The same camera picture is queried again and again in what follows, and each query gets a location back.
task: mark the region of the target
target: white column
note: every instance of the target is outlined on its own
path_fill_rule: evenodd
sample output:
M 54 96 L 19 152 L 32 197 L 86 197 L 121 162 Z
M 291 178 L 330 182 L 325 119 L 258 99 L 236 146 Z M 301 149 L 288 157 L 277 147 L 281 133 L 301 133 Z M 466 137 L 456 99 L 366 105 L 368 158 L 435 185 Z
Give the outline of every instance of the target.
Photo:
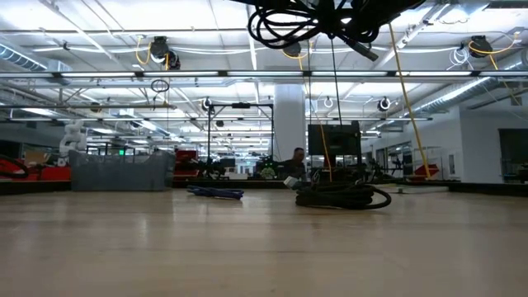
M 295 148 L 306 150 L 306 120 L 304 109 L 304 88 L 300 84 L 275 85 L 274 159 L 291 159 Z

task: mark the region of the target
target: monitor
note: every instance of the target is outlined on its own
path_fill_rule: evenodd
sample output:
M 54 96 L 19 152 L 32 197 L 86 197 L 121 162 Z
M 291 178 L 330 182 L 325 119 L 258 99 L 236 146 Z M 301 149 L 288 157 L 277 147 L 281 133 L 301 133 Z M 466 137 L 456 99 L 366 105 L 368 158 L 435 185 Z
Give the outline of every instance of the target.
M 220 159 L 220 166 L 222 166 L 224 168 L 237 167 L 236 159 L 234 159 L 234 158 L 221 158 Z
M 361 155 L 361 131 L 357 121 L 351 125 L 308 125 L 308 151 L 310 155 Z

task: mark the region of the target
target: person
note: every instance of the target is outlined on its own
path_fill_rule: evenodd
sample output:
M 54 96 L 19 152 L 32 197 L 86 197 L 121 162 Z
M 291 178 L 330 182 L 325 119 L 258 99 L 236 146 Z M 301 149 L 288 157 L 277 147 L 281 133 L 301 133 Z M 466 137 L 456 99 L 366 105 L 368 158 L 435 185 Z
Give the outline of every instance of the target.
M 302 181 L 306 179 L 306 168 L 304 167 L 304 149 L 296 148 L 294 150 L 294 156 L 291 160 L 286 160 L 279 164 L 282 166 L 281 177 L 286 179 L 287 177 L 299 178 Z

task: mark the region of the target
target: gray container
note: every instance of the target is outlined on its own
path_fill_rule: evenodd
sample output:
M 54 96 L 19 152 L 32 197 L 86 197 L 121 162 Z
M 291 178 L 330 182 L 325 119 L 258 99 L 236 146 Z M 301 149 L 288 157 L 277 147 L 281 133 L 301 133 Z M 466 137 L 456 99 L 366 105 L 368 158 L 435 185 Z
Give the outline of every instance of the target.
M 174 154 L 97 156 L 69 152 L 73 191 L 165 191 L 172 188 Z

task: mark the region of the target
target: white wall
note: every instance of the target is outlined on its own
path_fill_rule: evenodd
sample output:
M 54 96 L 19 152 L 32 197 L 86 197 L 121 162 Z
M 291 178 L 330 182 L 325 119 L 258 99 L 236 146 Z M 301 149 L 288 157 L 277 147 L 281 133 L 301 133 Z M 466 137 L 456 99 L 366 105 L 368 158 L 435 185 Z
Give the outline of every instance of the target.
M 460 133 L 460 111 L 459 107 L 455 106 L 449 109 L 445 114 L 434 115 L 433 121 L 417 122 L 422 147 L 441 147 L 441 160 L 443 170 L 443 177 L 445 179 L 449 176 L 449 155 L 455 155 L 455 171 L 458 178 L 464 176 L 463 168 L 463 154 L 462 154 L 462 137 Z M 417 149 L 416 136 L 412 124 L 405 125 L 403 133 L 384 133 L 381 139 L 370 139 L 362 142 L 362 152 L 373 152 L 378 149 L 387 148 L 396 144 L 411 142 L 412 148 Z M 413 161 L 420 161 L 419 153 L 413 155 Z
M 463 182 L 502 183 L 498 130 L 528 129 L 528 110 L 525 107 L 511 106 L 509 100 L 504 100 L 481 109 L 461 111 L 460 121 L 464 145 Z

